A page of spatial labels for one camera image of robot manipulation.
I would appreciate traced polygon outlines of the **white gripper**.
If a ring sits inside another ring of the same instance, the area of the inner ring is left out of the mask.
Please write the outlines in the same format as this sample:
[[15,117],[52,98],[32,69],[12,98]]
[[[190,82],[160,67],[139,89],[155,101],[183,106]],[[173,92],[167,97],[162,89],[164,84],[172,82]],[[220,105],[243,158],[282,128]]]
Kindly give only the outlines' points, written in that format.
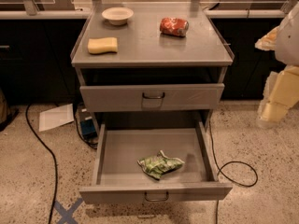
[[[278,28],[275,27],[255,43],[260,50],[274,50]],[[287,65],[284,70],[271,72],[263,91],[264,103],[260,103],[258,117],[266,122],[280,122],[299,102],[299,67]]]

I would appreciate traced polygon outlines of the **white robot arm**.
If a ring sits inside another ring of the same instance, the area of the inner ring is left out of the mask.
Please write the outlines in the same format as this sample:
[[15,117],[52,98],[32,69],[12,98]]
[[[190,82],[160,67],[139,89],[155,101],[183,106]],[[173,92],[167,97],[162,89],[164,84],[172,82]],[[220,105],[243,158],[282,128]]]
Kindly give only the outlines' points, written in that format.
[[286,15],[278,27],[260,38],[255,48],[273,50],[275,58],[285,64],[279,73],[270,73],[258,108],[258,126],[270,128],[299,102],[299,5]]

